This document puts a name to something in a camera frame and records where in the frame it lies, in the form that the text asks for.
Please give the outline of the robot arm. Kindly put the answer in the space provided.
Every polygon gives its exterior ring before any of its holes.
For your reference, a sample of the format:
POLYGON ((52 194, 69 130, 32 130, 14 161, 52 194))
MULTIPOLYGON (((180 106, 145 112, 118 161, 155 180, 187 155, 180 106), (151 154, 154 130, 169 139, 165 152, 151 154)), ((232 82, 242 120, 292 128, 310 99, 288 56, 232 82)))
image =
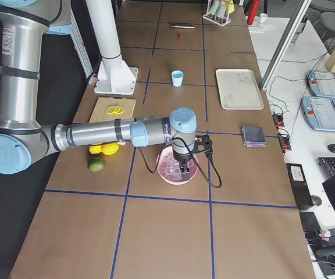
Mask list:
POLYGON ((97 143, 130 141, 136 147, 166 144, 180 163, 183 181, 197 146, 196 115, 177 108, 169 117, 116 119, 42 126, 36 120, 44 33, 71 32, 69 1, 0 1, 0 173, 15 174, 54 152, 97 143))

